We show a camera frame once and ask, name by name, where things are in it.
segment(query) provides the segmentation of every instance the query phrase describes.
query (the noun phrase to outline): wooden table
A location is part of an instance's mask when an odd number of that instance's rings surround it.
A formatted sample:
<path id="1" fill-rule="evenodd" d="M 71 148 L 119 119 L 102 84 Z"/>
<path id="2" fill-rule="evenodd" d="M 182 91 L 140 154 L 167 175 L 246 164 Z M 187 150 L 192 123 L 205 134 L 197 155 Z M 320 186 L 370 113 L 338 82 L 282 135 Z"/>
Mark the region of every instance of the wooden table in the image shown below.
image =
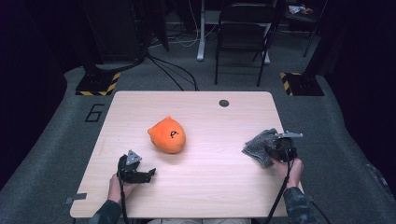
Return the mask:
<path id="1" fill-rule="evenodd" d="M 147 133 L 168 115 L 187 135 L 178 154 L 157 150 Z M 70 214 L 91 217 L 100 208 L 119 158 L 131 149 L 143 158 L 138 171 L 157 172 L 128 198 L 128 217 L 266 217 L 282 181 L 275 166 L 263 169 L 241 151 L 271 128 L 283 132 L 269 92 L 119 91 L 78 189 L 87 198 L 74 201 Z M 282 199 L 275 216 L 286 215 Z"/>

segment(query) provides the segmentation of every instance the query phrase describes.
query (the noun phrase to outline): orange plush toy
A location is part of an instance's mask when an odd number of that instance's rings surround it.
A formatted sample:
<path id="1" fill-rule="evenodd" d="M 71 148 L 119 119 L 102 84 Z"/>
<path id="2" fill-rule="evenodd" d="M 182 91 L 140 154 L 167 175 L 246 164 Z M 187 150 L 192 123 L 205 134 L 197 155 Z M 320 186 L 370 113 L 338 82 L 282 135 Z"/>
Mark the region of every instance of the orange plush toy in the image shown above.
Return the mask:
<path id="1" fill-rule="evenodd" d="M 183 127 L 170 116 L 148 129 L 148 134 L 152 144 L 167 153 L 178 153 L 186 144 Z"/>

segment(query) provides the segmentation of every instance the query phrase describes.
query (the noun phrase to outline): person's hand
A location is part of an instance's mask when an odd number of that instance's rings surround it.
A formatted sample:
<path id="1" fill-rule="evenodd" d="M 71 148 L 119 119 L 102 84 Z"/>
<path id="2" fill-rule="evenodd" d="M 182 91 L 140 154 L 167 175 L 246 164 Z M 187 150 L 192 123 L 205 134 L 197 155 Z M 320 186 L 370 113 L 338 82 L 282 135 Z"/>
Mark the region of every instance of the person's hand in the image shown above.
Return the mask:
<path id="1" fill-rule="evenodd" d="M 125 194 L 125 198 L 128 198 L 128 196 L 131 194 L 132 190 L 134 188 L 136 188 L 137 186 L 139 186 L 139 184 L 124 183 L 123 191 Z M 117 177 L 117 175 L 111 176 L 109 188 L 108 188 L 107 199 L 111 200 L 113 202 L 116 202 L 118 204 L 121 203 L 120 181 L 119 181 L 119 178 Z"/>
<path id="2" fill-rule="evenodd" d="M 281 162 L 272 159 L 272 162 L 277 168 L 277 171 L 279 173 L 279 176 L 282 180 L 285 179 L 285 176 L 288 173 L 288 163 L 287 162 Z M 289 182 L 286 186 L 286 189 L 292 188 L 292 187 L 298 187 L 300 183 L 301 176 L 303 175 L 303 169 L 304 169 L 304 164 L 303 162 L 296 158 L 294 161 L 290 162 L 290 165 L 292 165 L 291 170 L 290 170 L 290 178 Z"/>

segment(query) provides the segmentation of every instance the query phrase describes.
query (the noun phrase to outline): hazard tape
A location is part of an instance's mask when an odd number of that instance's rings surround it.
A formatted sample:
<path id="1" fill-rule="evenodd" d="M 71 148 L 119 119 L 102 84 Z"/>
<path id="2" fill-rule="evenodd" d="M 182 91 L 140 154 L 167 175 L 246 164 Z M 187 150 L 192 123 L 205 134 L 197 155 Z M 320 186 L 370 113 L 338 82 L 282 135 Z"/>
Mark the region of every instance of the hazard tape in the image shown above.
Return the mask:
<path id="1" fill-rule="evenodd" d="M 76 95 L 86 95 L 86 96 L 94 96 L 94 95 L 110 95 L 111 92 L 116 88 L 117 81 L 119 80 L 120 73 L 117 73 L 113 79 L 111 80 L 111 84 L 108 87 L 107 91 L 76 91 Z"/>
<path id="2" fill-rule="evenodd" d="M 280 73 L 280 77 L 282 78 L 283 87 L 285 88 L 286 94 L 287 95 L 293 95 L 293 92 L 292 92 L 292 90 L 290 88 L 290 84 L 288 82 L 287 75 L 300 76 L 301 73 Z"/>

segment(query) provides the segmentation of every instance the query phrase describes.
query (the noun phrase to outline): sleeve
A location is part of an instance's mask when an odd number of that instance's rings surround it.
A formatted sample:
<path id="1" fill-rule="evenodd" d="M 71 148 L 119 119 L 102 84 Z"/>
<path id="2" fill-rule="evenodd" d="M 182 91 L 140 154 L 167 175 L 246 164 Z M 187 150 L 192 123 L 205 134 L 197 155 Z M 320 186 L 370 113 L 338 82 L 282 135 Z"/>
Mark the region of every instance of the sleeve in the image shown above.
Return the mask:
<path id="1" fill-rule="evenodd" d="M 308 200 L 299 188 L 289 188 L 283 193 L 286 211 L 291 224 L 318 224 Z"/>
<path id="2" fill-rule="evenodd" d="M 117 223 L 122 210 L 120 205 L 107 200 L 102 207 L 90 219 L 90 224 L 113 224 Z"/>

